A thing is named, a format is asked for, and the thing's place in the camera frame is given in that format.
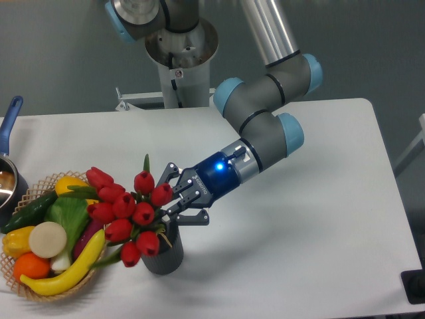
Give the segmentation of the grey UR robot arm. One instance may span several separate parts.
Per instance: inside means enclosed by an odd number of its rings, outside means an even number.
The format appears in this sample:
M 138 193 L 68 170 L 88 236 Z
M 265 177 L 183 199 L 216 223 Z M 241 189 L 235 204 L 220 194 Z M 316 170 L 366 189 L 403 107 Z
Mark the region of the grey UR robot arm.
M 145 41 L 158 68 L 164 107 L 213 103 L 239 135 L 193 167 L 166 167 L 161 182 L 176 179 L 177 184 L 174 204 L 159 213 L 162 221 L 206 225 L 207 209 L 217 199 L 303 145 L 299 122 L 276 110 L 315 90 L 323 71 L 314 56 L 300 53 L 277 1 L 242 2 L 266 74 L 250 84 L 229 78 L 215 90 L 210 89 L 210 62 L 218 35 L 200 17 L 197 1 L 107 1 L 105 8 L 121 39 Z

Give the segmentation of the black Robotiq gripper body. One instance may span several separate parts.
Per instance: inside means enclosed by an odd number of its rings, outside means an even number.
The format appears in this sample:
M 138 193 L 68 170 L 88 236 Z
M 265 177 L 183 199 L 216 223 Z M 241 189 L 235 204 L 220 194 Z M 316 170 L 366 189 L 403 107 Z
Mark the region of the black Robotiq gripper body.
M 217 152 L 193 167 L 182 171 L 173 188 L 173 199 L 179 201 L 171 206 L 173 213 L 186 209 L 211 207 L 217 200 L 240 185 L 239 176 L 228 156 Z

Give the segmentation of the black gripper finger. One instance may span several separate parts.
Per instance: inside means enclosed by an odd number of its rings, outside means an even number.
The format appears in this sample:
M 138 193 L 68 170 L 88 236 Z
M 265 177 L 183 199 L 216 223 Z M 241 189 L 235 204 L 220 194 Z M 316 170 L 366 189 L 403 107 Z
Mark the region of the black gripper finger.
M 164 223 L 176 222 L 178 226 L 207 226 L 210 223 L 210 217 L 206 209 L 201 209 L 196 215 L 176 214 L 170 216 L 164 215 L 161 220 Z
M 164 183 L 168 184 L 169 186 L 171 186 L 172 188 L 180 185 L 180 182 L 178 181 L 175 185 L 172 185 L 170 183 L 170 181 L 172 179 L 179 179 L 181 174 L 182 174 L 183 170 L 181 168 L 179 168 L 175 163 L 173 162 L 169 162 L 165 169 L 163 170 L 163 173 L 161 175 L 161 177 L 159 178 L 159 181 L 157 182 L 157 187 L 160 185 L 163 185 Z

